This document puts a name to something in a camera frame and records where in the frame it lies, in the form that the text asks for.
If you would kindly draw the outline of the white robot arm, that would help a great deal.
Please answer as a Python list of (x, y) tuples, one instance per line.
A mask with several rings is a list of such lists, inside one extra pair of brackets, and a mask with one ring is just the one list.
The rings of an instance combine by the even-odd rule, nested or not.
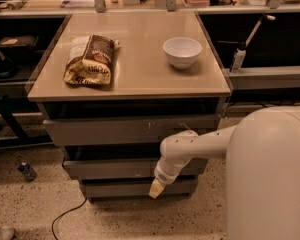
[(300, 106), (260, 109), (203, 135), (171, 135), (160, 153), (152, 198), (192, 159), (224, 158), (226, 239), (300, 240)]

